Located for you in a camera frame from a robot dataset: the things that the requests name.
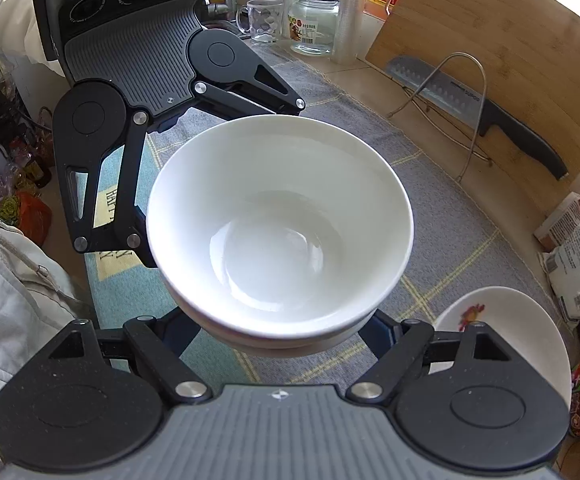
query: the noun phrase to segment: bowl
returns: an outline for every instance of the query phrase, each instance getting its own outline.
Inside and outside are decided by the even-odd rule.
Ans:
[[[147,232],[176,303],[218,339],[269,354],[357,330],[401,277],[414,224],[366,143],[269,115],[209,128],[172,155]]]
[[[462,332],[476,320],[496,330],[570,405],[572,383],[566,346],[551,317],[536,301],[506,286],[479,288],[452,303],[436,320],[435,330]],[[449,366],[433,363],[430,373]]]

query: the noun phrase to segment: orange plastic bag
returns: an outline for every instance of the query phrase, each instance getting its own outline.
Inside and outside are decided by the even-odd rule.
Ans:
[[[36,245],[41,247],[52,223],[52,210],[38,198],[17,191],[19,198],[19,224],[17,228],[30,238]]]

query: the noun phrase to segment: glass jar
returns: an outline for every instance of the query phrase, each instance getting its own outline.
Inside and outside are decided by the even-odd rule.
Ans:
[[[292,50],[310,56],[332,52],[339,0],[297,0],[288,10]]]

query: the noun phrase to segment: barcode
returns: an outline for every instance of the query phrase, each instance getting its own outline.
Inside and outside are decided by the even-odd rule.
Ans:
[[[577,309],[580,310],[580,292],[576,293],[574,297],[574,304],[576,305]]]
[[[548,256],[548,259],[545,260],[545,268],[547,269],[548,274],[558,269],[558,265],[556,264],[556,254]]]

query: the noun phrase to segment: jar label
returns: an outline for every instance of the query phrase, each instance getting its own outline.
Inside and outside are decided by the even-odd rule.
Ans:
[[[317,26],[319,22],[301,20],[288,15],[290,20],[290,39],[299,43],[313,44],[317,36]]]

